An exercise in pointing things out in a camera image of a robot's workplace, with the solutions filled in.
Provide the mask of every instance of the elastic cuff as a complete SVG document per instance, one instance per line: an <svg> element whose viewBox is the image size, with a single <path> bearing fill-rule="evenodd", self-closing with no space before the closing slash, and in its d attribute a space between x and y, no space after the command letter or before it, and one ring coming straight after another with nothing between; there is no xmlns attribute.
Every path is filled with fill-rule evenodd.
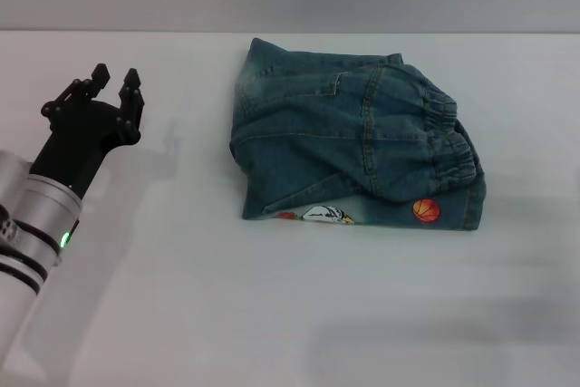
<svg viewBox="0 0 580 387"><path fill-rule="evenodd" d="M447 138L433 141L433 166L438 191L462 188L475 180L477 175L473 152L461 134L453 131Z"/></svg>
<svg viewBox="0 0 580 387"><path fill-rule="evenodd" d="M431 83L425 86L425 130L434 138L447 136L455 127L457 103Z"/></svg>

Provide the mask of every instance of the metal cylinder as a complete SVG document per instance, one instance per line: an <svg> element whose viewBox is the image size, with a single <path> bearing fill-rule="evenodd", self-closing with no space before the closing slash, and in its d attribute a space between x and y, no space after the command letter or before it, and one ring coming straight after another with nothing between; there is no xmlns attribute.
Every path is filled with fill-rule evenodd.
<svg viewBox="0 0 580 387"><path fill-rule="evenodd" d="M40 292L40 288L44 284L43 278L36 271L17 258L0 255L0 271L15 276L33 289L36 294Z"/></svg>
<svg viewBox="0 0 580 387"><path fill-rule="evenodd" d="M28 177L30 165L9 151L0 150L0 221L2 215L14 210L22 187Z"/></svg>
<svg viewBox="0 0 580 387"><path fill-rule="evenodd" d="M0 367L35 298L36 293L29 285L10 274L0 273Z"/></svg>
<svg viewBox="0 0 580 387"><path fill-rule="evenodd" d="M13 213L14 221L24 231L57 245L73 229L82 209L81 199L64 185L31 174Z"/></svg>
<svg viewBox="0 0 580 387"><path fill-rule="evenodd" d="M38 263L46 274L48 274L53 266L56 264L58 255L50 246L46 245L44 241L18 229L16 236L7 243L7 245L20 254Z"/></svg>

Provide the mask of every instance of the jacket pocket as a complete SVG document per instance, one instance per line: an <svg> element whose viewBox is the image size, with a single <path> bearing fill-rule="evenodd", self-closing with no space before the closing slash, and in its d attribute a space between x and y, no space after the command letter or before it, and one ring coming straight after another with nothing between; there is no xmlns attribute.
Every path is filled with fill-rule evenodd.
<svg viewBox="0 0 580 387"><path fill-rule="evenodd" d="M263 76L238 88L250 111L293 98L316 98L336 95L341 73Z"/></svg>

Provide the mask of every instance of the green led light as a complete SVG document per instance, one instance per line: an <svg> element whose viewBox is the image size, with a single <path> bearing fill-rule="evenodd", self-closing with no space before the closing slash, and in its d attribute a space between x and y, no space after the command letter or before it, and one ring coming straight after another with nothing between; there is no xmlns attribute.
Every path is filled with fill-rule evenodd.
<svg viewBox="0 0 580 387"><path fill-rule="evenodd" d="M63 238L61 239L61 248L66 247L66 244L69 243L70 238L71 238L70 233L64 233Z"/></svg>

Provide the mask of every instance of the stitching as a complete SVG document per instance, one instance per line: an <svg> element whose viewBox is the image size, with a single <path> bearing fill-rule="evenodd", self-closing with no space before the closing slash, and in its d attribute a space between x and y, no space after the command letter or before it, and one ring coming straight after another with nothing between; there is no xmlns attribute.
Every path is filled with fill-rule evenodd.
<svg viewBox="0 0 580 387"><path fill-rule="evenodd" d="M342 72L342 73L338 73L338 76L336 76L336 82L334 82L334 95L336 95L338 93L338 85L341 82L341 76L343 74L347 74L348 72Z"/></svg>
<svg viewBox="0 0 580 387"><path fill-rule="evenodd" d="M363 121L363 136L362 136L362 156L366 173L371 181L371 189L375 195L379 194L379 186L377 182L377 169L374 163L374 156L372 153L372 131L374 129L374 119L372 118L371 106L372 97L376 91L379 79L382 76L383 69L375 68L371 74L371 79L367 85L362 100L362 121Z"/></svg>
<svg viewBox="0 0 580 387"><path fill-rule="evenodd" d="M247 109L246 93L244 91L244 87L243 86L238 86L237 88L239 89L238 98L239 98L240 103L242 105L242 109L244 110L244 114L247 116L248 109Z"/></svg>
<svg viewBox="0 0 580 387"><path fill-rule="evenodd" d="M441 188L441 179L439 172L437 171L437 160L435 159L435 148L433 147L433 136L427 131L427 105L429 104L429 99L427 97L427 87L421 86L423 95L421 96L423 100L423 131L427 132L427 143L429 144L429 148L431 150L431 166L433 167L433 172L435 173L435 180L437 181L437 189Z"/></svg>
<svg viewBox="0 0 580 387"><path fill-rule="evenodd" d="M293 97L320 97L320 96L324 96L324 95L336 95L336 94L334 92L328 92L328 93L324 93L324 94L322 94L322 93L320 93L320 94L316 94L316 93L314 93L314 94L292 94L292 95L286 95L284 97L280 97L279 99L269 101L268 103L279 102L281 100L291 99Z"/></svg>
<svg viewBox="0 0 580 387"><path fill-rule="evenodd" d="M286 133L269 133L267 135L254 135L248 136L239 142L233 140L232 142L236 143L236 148L242 145L244 142L248 140L259 140L259 139L266 139L266 138L278 138L283 136L308 136L311 138L321 138L326 140L359 140L355 136L333 136L333 135L316 135L314 133L293 133L293 132L286 132ZM372 140L387 140L391 142L424 142L425 140L419 138L372 138Z"/></svg>
<svg viewBox="0 0 580 387"><path fill-rule="evenodd" d="M255 82L257 79L259 79L260 77L264 77L267 76L268 74L272 73L274 71L274 65L270 65L268 67L266 67L264 70L259 71L258 73L255 73L252 76L249 76L247 79L244 80L245 83L252 83Z"/></svg>

